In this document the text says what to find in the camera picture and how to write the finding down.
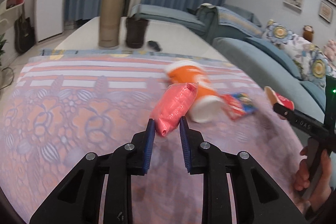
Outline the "blue red snack packet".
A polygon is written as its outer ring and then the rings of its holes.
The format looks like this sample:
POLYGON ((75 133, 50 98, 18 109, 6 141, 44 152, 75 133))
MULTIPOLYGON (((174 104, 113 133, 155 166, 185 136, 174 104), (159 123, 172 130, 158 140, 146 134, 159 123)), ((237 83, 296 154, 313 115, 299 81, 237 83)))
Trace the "blue red snack packet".
POLYGON ((251 115, 257 110, 246 93, 223 94, 221 99, 223 110, 232 121, 251 115))

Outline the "pink pig plush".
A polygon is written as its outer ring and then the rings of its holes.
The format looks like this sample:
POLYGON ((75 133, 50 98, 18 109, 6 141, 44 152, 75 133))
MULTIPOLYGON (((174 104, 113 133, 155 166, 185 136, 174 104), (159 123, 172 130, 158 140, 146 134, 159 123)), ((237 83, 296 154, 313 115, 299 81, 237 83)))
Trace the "pink pig plush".
POLYGON ((331 62, 334 62, 336 56, 336 42, 329 40, 327 45, 323 46, 323 53, 331 62))

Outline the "orange paper cup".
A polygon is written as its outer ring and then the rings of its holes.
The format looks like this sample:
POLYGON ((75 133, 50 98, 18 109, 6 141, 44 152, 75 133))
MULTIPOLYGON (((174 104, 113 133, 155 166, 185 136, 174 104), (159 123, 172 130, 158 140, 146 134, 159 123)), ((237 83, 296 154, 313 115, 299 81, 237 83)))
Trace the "orange paper cup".
POLYGON ((193 88, 194 100, 188 115, 194 122, 207 123, 215 119, 223 100, 201 65, 188 60, 177 61, 167 65, 165 73, 173 84, 188 84, 193 88))

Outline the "floral cushion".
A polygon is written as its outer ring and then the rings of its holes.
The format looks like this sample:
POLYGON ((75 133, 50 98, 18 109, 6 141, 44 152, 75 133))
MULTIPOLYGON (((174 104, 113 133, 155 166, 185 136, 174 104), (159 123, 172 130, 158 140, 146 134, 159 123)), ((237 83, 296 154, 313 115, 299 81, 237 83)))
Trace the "floral cushion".
POLYGON ((283 50, 293 60, 304 81, 310 81, 324 90, 326 76, 335 77, 335 66, 319 46, 295 34, 289 28, 269 20, 262 37, 283 50))

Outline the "black guitar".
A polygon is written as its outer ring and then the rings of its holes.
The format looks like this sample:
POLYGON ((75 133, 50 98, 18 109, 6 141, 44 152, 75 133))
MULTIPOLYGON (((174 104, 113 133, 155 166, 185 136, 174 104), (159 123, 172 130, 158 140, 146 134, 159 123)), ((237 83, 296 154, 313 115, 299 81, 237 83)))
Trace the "black guitar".
POLYGON ((22 4, 21 15, 14 23, 15 50, 19 55, 26 53, 35 45, 35 32, 30 17, 25 15, 25 3, 22 4))

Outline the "dark brown cup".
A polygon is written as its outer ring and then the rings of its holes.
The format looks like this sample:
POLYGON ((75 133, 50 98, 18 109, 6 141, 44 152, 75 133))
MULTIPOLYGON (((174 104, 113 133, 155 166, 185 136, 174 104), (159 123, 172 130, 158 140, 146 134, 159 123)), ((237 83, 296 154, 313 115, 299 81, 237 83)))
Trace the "dark brown cup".
POLYGON ((144 45, 145 34, 149 20, 143 18, 126 18, 126 46, 139 49, 144 45))

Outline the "green potted plant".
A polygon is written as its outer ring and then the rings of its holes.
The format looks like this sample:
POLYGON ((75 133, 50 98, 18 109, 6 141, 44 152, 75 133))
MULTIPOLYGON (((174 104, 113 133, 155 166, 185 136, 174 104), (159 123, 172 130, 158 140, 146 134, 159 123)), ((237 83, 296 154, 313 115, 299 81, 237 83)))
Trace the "green potted plant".
POLYGON ((5 50, 3 49, 3 47, 7 43, 7 40, 4 37, 5 37, 5 34, 0 35, 0 57, 5 53, 5 50))

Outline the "black car key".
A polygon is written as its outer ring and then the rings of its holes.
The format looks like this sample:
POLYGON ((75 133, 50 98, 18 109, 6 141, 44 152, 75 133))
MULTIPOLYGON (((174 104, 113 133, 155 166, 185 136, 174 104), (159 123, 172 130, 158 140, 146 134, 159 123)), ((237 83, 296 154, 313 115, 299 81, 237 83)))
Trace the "black car key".
POLYGON ((153 40, 148 41, 147 45, 148 45, 149 48, 151 48, 155 52, 161 52, 162 51, 161 46, 157 42, 155 42, 153 40))

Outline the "teal seat cushion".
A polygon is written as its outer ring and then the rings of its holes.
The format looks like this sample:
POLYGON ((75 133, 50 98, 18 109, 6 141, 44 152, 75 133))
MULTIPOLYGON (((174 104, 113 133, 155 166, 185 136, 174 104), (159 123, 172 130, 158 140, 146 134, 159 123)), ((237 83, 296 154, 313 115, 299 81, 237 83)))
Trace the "teal seat cushion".
POLYGON ((318 106, 325 112, 326 95, 325 91, 310 81, 300 81, 301 86, 311 95, 318 106))
POLYGON ((301 73, 297 65, 295 65, 294 61, 283 50, 278 49, 268 40, 260 38, 245 38, 244 40, 278 62, 294 78, 302 80, 301 73))

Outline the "red white paper cup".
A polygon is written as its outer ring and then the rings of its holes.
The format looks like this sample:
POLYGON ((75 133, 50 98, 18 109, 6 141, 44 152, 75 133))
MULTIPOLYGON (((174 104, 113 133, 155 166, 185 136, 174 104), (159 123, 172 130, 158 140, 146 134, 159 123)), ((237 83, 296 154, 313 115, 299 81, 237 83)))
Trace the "red white paper cup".
POLYGON ((281 94, 276 93, 271 87, 266 86, 264 88, 264 93, 266 94, 272 106, 275 103, 279 103, 280 105, 285 106, 290 110, 294 110, 294 102, 282 96, 281 94))

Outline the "teal sofa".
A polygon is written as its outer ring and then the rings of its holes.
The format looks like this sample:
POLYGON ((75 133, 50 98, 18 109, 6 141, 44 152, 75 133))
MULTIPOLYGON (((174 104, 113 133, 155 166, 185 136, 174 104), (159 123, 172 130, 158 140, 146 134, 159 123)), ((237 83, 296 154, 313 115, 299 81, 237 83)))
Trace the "teal sofa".
POLYGON ((205 3, 196 12, 155 5, 135 5, 130 17, 180 24, 208 42, 228 61, 243 70, 261 88, 266 86, 294 102, 296 109, 322 121, 325 113, 311 95, 278 62, 245 42, 245 38, 263 39, 263 31, 254 14, 233 6, 205 3))

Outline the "pink patterned table cloth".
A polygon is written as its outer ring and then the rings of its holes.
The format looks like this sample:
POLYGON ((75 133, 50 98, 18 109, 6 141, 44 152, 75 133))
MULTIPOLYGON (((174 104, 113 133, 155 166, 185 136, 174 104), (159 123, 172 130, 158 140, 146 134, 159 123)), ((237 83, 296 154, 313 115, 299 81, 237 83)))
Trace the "pink patterned table cloth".
MULTIPOLYGON (((28 222, 52 189, 88 152, 113 152, 146 128, 169 86, 167 56, 83 55, 31 59, 1 100, 1 188, 28 222)), ((292 199, 301 142, 264 91, 227 61, 199 60, 220 94, 245 93, 256 112, 232 121, 223 111, 192 129, 222 151, 249 152, 292 199)), ((199 223, 201 176, 187 173, 178 130, 155 137, 150 169, 132 179, 135 223, 199 223)))

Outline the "tan thermos bottle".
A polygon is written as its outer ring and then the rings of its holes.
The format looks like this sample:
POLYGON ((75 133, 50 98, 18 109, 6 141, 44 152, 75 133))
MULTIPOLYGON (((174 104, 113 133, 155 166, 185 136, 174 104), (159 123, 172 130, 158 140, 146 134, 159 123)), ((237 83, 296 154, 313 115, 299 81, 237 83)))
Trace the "tan thermos bottle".
POLYGON ((125 0, 101 0, 98 45, 114 48, 119 45, 120 21, 125 0))

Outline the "pink snack packet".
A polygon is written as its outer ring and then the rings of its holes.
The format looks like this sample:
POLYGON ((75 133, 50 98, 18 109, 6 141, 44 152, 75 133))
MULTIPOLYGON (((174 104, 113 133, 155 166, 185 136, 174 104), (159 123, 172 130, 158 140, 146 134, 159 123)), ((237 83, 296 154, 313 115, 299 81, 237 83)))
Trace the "pink snack packet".
POLYGON ((187 114, 198 94, 198 84, 172 84, 157 102, 150 117, 155 121, 155 130, 166 137, 176 129, 180 119, 187 114))

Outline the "white wall shelf unit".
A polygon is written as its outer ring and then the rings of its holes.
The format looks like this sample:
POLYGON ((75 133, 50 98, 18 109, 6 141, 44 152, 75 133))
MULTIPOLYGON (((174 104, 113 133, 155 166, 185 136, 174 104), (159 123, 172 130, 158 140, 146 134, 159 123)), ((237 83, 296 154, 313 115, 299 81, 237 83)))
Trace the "white wall shelf unit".
POLYGON ((14 25, 24 2, 25 0, 4 0, 1 3, 1 34, 14 25))

